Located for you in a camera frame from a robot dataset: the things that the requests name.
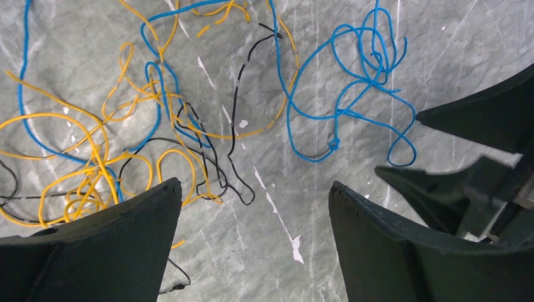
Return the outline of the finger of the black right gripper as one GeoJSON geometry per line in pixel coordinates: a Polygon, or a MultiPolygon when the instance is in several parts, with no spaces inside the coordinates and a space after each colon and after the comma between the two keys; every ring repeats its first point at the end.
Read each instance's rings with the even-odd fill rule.
{"type": "Polygon", "coordinates": [[[533,140],[533,65],[475,94],[426,109],[422,125],[511,154],[533,140]]]}
{"type": "Polygon", "coordinates": [[[481,156],[449,173],[378,166],[376,175],[398,191],[429,228],[464,237],[520,238],[522,209],[511,202],[505,178],[512,167],[481,156]]]}

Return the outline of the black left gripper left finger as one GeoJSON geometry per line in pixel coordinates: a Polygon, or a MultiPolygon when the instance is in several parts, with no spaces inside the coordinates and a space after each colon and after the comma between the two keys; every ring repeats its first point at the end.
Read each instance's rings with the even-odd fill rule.
{"type": "Polygon", "coordinates": [[[92,215],[1,239],[2,301],[155,301],[182,207],[170,178],[92,215]]]}

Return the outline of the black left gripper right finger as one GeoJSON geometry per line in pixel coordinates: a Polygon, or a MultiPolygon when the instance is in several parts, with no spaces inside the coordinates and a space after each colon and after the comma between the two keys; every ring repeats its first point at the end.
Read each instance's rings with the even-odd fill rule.
{"type": "Polygon", "coordinates": [[[334,182],[329,216],[350,301],[532,301],[533,246],[454,237],[334,182]]]}

